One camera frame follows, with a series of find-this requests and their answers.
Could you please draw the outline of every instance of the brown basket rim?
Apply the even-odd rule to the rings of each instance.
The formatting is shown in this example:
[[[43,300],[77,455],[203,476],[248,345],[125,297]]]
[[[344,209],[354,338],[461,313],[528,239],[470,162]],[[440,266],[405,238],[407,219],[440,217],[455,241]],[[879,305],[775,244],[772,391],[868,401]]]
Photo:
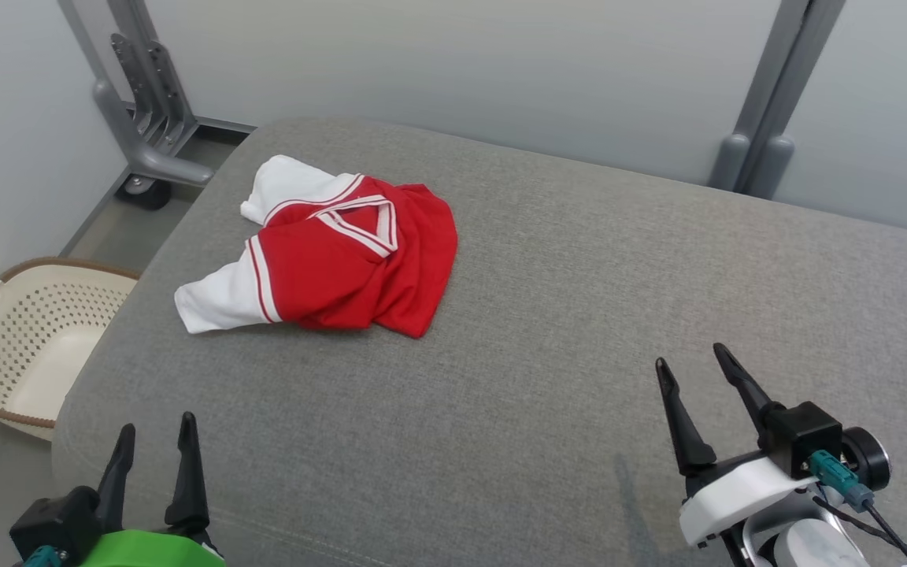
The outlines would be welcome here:
[[[138,280],[140,274],[137,272],[132,272],[130,269],[120,269],[114,268],[111,265],[102,265],[102,263],[97,263],[94,261],[81,261],[76,258],[58,258],[57,256],[46,256],[45,258],[35,258],[32,261],[26,261],[19,263],[19,265],[14,265],[13,268],[7,269],[0,276],[2,281],[10,281],[17,274],[26,272],[26,270],[38,268],[43,265],[65,265],[72,266],[72,268],[83,268],[83,269],[93,269],[97,272],[112,273],[115,276],[128,277],[130,280]],[[41,428],[54,428],[54,420],[46,420],[43,417],[30,417],[22,415],[22,413],[7,412],[7,410],[0,409],[0,420],[5,420],[7,422],[14,422],[18,424],[28,424],[28,426],[41,427]]]

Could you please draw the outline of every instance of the white sleeve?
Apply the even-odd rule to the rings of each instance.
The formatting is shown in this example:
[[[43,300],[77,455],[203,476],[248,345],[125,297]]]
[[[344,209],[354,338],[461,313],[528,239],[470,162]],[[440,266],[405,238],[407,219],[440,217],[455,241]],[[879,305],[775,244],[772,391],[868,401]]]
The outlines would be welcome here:
[[[240,214],[264,226],[274,211],[289,203],[321,204],[343,198],[355,177],[349,173],[333,176],[287,155],[275,155],[258,169]]]
[[[205,279],[187,283],[173,293],[180,320],[188,333],[233,329],[256,323],[269,323],[262,309],[261,290],[252,252],[247,242],[240,261],[224,265]]]

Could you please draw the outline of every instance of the white wall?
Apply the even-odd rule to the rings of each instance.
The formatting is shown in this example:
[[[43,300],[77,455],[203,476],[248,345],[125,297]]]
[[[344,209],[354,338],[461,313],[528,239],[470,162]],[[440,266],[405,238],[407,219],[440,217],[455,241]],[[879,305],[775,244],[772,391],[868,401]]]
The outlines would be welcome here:
[[[907,227],[907,2],[846,2],[786,132],[776,201]]]
[[[704,183],[778,0],[147,5],[199,116],[357,115]]]
[[[54,0],[0,0],[0,272],[54,255],[125,168]]]

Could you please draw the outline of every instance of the gray cushion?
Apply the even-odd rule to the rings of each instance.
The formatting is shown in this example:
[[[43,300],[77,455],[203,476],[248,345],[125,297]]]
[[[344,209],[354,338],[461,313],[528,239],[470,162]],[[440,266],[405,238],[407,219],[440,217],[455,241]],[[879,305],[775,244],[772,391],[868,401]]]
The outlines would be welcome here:
[[[180,284],[236,261],[273,154],[425,183],[461,247],[418,341],[257,326],[190,336]],[[231,565],[724,565],[687,549],[653,361],[721,457],[753,430],[730,346],[774,398],[879,437],[879,507],[907,536],[907,231],[401,126],[259,129],[163,245],[91,356],[54,441],[95,485],[138,427],[127,524],[161,524],[180,413],[198,416]],[[867,535],[874,565],[903,557]]]

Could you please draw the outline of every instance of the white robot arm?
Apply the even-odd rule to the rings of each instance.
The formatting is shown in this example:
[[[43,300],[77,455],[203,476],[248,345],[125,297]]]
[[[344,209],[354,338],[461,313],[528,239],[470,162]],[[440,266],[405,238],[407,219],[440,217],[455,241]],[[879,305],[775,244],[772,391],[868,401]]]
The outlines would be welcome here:
[[[721,539],[737,567],[868,567],[842,528],[846,520],[907,557],[907,545],[872,505],[873,491],[891,478],[879,442],[863,428],[843,430],[813,402],[791,409],[773,402],[726,346],[713,350],[755,424],[759,449],[716,462],[681,402],[677,380],[657,359],[674,455],[685,477],[688,498],[679,522],[688,545]],[[843,503],[869,512],[884,530],[839,512]]]

